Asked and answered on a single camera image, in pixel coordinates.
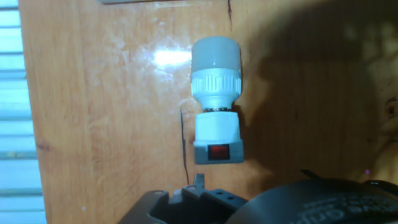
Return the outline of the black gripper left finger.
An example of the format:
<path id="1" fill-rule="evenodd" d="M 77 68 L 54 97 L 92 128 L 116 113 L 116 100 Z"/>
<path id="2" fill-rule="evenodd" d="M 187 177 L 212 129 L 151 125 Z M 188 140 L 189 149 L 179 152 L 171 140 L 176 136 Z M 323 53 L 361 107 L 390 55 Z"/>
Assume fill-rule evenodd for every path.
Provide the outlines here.
<path id="1" fill-rule="evenodd" d="M 165 190 L 146 192 L 119 224 L 226 223 L 248 201 L 222 189 L 207 190 L 203 174 L 173 195 Z"/>

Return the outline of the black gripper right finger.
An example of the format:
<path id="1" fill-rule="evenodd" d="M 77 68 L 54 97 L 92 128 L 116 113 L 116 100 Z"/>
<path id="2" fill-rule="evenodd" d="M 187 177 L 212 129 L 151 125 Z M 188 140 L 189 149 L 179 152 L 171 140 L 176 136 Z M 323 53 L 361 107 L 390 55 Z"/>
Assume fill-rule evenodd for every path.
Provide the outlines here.
<path id="1" fill-rule="evenodd" d="M 319 175 L 317 175 L 316 173 L 308 170 L 308 169 L 302 169 L 301 173 L 308 177 L 309 179 L 321 179 L 321 177 Z"/>

